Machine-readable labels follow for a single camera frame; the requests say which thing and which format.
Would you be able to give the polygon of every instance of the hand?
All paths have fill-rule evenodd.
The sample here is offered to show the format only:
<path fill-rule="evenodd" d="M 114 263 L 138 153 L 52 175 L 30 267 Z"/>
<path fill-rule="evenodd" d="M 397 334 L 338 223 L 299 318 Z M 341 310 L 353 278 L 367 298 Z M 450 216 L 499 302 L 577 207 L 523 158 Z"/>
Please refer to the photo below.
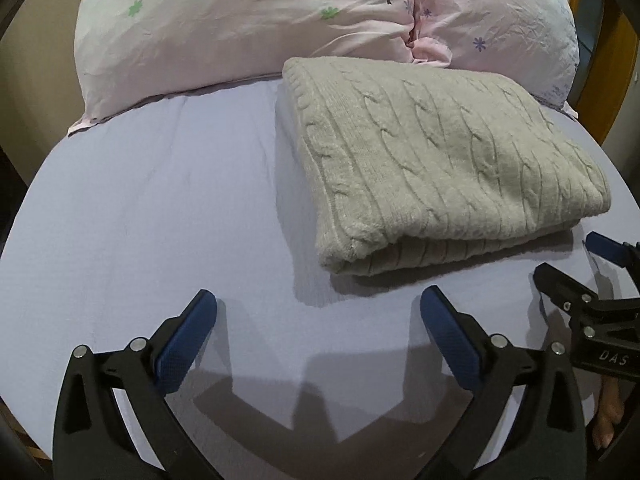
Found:
<path fill-rule="evenodd" d="M 619 424 L 625 413 L 620 398 L 620 384 L 613 377 L 602 376 L 602 388 L 598 402 L 596 424 L 593 427 L 593 445 L 596 449 L 607 449 L 614 436 L 615 424 Z"/>

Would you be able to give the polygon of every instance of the metal pin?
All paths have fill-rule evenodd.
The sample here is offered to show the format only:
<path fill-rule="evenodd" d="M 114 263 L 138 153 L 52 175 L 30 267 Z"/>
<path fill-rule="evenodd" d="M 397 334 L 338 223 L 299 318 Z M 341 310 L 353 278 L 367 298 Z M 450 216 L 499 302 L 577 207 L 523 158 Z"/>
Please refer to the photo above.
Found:
<path fill-rule="evenodd" d="M 509 341 L 502 334 L 495 334 L 491 336 L 491 344 L 496 348 L 505 348 Z"/>
<path fill-rule="evenodd" d="M 146 347 L 146 339 L 143 337 L 135 338 L 131 343 L 129 343 L 129 348 L 131 348 L 134 352 L 140 352 L 144 350 Z"/>
<path fill-rule="evenodd" d="M 76 348 L 74 348 L 74 357 L 76 359 L 84 357 L 86 355 L 87 350 L 88 348 L 84 345 L 77 346 Z"/>
<path fill-rule="evenodd" d="M 551 343 L 551 349 L 556 355 L 563 355 L 564 352 L 566 352 L 564 345 L 562 343 L 559 343 L 558 341 L 554 341 L 553 343 Z"/>

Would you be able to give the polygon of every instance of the cable knit sweater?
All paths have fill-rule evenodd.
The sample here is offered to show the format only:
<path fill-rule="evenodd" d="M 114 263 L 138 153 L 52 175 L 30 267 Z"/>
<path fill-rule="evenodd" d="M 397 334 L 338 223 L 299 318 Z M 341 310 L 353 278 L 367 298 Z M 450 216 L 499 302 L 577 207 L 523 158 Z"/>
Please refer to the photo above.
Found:
<path fill-rule="evenodd" d="M 325 57 L 284 79 L 333 272 L 463 260 L 610 207 L 600 168 L 504 76 Z"/>

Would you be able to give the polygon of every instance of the pink pillow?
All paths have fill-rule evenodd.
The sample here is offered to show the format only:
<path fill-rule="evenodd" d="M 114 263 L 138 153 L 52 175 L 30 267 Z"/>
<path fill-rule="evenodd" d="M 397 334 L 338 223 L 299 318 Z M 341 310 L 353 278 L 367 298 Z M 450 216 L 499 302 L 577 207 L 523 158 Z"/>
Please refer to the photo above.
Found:
<path fill-rule="evenodd" d="M 282 71 L 290 57 L 414 60 L 414 0 L 82 0 L 72 130 L 152 96 Z"/>
<path fill-rule="evenodd" d="M 567 0 L 416 0 L 415 18 L 416 59 L 503 74 L 563 106 L 578 67 Z"/>

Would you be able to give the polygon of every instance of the mattress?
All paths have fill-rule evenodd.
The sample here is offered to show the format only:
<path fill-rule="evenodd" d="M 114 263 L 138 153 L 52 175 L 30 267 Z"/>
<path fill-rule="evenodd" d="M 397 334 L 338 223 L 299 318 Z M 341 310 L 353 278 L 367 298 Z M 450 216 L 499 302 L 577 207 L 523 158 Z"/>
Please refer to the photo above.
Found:
<path fill-rule="evenodd" d="M 46 453 L 72 349 L 150 336 L 201 288 L 220 299 L 218 323 L 168 403 L 229 480 L 413 478 L 470 399 L 420 320 L 429 285 L 487 333 L 530 348 L 570 342 L 566 318 L 532 283 L 541 262 L 603 298 L 637 295 L 582 241 L 591 230 L 640 240 L 638 206 L 588 133 L 556 112 L 607 173 L 608 213 L 459 264 L 328 274 L 281 86 L 165 98 L 63 139 L 45 161 L 0 258 L 0 396 Z M 576 375 L 588 419 L 599 378 Z M 517 388 L 483 462 L 521 398 Z"/>

